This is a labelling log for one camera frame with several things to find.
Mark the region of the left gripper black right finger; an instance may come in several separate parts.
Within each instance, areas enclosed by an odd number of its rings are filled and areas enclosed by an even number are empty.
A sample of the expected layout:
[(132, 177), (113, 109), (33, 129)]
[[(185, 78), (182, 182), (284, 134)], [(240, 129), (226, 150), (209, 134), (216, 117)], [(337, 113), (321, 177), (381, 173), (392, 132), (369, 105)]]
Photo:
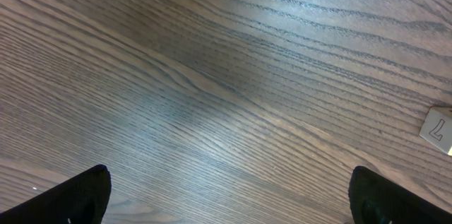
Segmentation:
[(355, 224), (451, 224), (451, 214), (374, 171), (357, 166), (348, 196)]

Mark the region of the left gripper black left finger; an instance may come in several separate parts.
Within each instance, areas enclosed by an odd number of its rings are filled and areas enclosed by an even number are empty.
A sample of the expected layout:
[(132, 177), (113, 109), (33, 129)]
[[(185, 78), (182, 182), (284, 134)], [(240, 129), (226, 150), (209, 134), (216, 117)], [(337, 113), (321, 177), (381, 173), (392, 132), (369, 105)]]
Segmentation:
[(112, 190), (105, 165), (96, 165), (1, 213), (1, 224), (100, 224)]

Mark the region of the yellow block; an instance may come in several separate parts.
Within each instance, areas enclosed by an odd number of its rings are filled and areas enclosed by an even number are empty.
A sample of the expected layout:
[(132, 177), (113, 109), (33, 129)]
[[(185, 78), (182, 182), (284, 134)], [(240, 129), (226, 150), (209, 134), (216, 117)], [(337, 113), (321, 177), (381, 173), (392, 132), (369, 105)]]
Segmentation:
[(442, 152), (451, 155), (451, 122), (450, 107), (431, 107), (421, 126), (419, 135)]

